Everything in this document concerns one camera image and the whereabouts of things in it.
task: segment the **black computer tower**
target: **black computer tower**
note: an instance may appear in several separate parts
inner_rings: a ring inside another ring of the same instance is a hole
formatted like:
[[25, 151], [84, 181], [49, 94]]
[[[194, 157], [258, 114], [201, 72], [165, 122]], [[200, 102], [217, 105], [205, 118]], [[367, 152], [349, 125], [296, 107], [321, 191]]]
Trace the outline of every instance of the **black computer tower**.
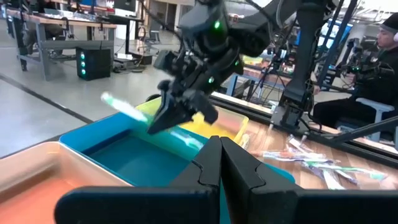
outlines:
[[110, 77], [112, 64], [110, 49], [76, 48], [77, 75], [86, 81]]

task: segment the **yellow tray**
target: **yellow tray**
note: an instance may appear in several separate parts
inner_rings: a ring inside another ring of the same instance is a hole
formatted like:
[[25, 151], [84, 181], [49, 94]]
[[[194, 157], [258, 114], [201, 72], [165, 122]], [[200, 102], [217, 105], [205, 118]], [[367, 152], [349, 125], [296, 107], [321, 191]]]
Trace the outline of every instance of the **yellow tray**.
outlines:
[[[160, 98], [156, 98], [136, 108], [146, 114], [155, 115], [159, 106]], [[180, 127], [205, 138], [212, 136], [229, 137], [239, 144], [248, 125], [249, 118], [223, 108], [216, 107], [216, 109], [218, 110], [218, 119], [214, 124], [210, 125], [204, 122], [203, 115], [197, 113], [192, 122], [181, 124]]]

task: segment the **orange tray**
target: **orange tray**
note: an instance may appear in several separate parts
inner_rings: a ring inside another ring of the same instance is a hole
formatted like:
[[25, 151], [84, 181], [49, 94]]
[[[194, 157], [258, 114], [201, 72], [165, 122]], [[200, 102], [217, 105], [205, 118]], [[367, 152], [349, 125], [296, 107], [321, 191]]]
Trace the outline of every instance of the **orange tray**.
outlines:
[[129, 186], [58, 142], [0, 159], [0, 223], [55, 223], [58, 199], [82, 186]]

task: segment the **green led light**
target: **green led light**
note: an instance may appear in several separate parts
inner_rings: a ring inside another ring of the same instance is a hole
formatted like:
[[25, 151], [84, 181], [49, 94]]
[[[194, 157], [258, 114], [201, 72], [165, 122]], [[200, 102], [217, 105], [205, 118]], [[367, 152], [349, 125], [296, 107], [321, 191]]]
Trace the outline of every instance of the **green led light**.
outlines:
[[216, 21], [214, 23], [214, 28], [218, 29], [218, 28], [220, 28], [220, 25], [221, 25], [221, 23], [219, 21]]

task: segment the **person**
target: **person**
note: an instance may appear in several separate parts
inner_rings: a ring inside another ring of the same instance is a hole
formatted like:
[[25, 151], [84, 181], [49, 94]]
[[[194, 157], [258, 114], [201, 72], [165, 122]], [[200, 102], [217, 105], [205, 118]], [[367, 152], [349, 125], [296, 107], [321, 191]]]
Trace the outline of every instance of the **person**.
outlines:
[[[37, 11], [39, 13], [44, 13], [44, 9], [57, 9], [57, 8], [55, 7], [55, 3], [52, 1], [38, 0]], [[60, 25], [46, 24], [44, 28], [45, 28], [46, 39], [55, 37], [56, 40], [65, 40], [65, 38], [62, 37], [63, 29]], [[31, 55], [33, 53], [33, 46], [37, 41], [35, 24], [28, 24], [28, 30], [24, 32], [23, 41], [24, 45], [27, 48], [27, 53]], [[57, 55], [62, 54], [62, 50], [56, 50], [54, 52]]]
[[[383, 113], [383, 119], [398, 115], [398, 42], [394, 40], [397, 33], [398, 13], [394, 13], [380, 25], [377, 44], [382, 49], [382, 53], [379, 54], [377, 61], [388, 64], [395, 75], [374, 80], [367, 86], [355, 86], [356, 91], [349, 98], [317, 103], [313, 107], [315, 122], [331, 128], [337, 128], [336, 126], [341, 118], [362, 121], [362, 125], [373, 123], [376, 110], [356, 102], [357, 98], [366, 98], [394, 106], [394, 111]], [[348, 83], [354, 84], [354, 78], [355, 75], [352, 73], [346, 76]]]

